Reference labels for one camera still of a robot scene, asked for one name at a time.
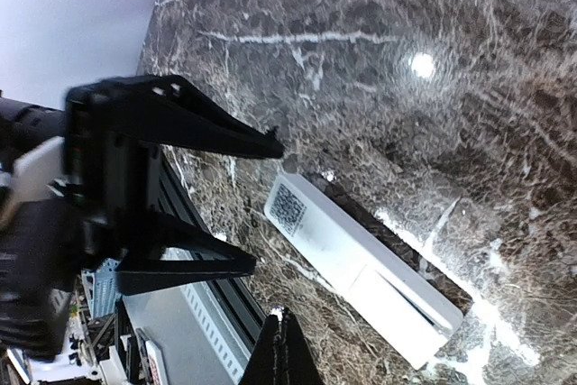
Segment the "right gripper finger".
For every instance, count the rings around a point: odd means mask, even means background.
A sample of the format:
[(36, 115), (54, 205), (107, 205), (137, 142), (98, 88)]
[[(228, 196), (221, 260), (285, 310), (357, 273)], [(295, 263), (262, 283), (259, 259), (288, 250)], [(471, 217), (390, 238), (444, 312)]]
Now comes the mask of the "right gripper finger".
[(240, 385), (323, 385), (297, 317), (275, 307), (266, 317)]

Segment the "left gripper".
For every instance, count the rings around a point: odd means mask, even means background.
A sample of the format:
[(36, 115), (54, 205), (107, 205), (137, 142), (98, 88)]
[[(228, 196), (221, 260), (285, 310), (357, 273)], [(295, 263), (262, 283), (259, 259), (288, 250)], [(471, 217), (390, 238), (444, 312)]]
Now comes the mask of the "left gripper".
[(109, 78), (65, 99), (69, 196), (101, 216), (96, 251), (121, 258), (118, 291), (133, 296), (251, 276), (256, 258), (174, 215), (156, 212), (162, 144), (245, 159), (279, 159), (284, 146), (229, 115), (181, 76)]

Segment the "white remote control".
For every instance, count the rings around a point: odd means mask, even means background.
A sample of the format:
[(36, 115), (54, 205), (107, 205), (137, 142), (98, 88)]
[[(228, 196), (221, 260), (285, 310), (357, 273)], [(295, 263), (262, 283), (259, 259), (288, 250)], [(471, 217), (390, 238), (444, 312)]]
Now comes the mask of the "white remote control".
[(276, 177), (264, 211), (292, 246), (345, 300), (345, 292), (367, 265), (386, 267), (397, 274), (409, 270), (418, 274), (298, 174), (281, 172)]

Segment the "white battery cover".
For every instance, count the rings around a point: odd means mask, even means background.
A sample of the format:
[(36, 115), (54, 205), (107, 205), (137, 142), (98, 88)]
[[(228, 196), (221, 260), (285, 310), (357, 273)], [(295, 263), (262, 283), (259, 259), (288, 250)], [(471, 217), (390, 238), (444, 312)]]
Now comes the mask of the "white battery cover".
[(421, 276), (365, 266), (346, 300), (409, 364), (418, 370), (451, 339), (463, 313)]

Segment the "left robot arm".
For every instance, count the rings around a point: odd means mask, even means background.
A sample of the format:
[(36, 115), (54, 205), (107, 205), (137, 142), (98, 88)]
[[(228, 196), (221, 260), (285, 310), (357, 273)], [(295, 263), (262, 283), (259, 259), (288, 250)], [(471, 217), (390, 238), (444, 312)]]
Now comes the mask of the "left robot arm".
[(115, 259), (126, 296), (249, 276), (256, 260), (159, 208), (163, 145), (278, 159), (283, 145), (183, 77), (73, 87), (64, 110), (1, 102), (1, 292), (40, 301)]

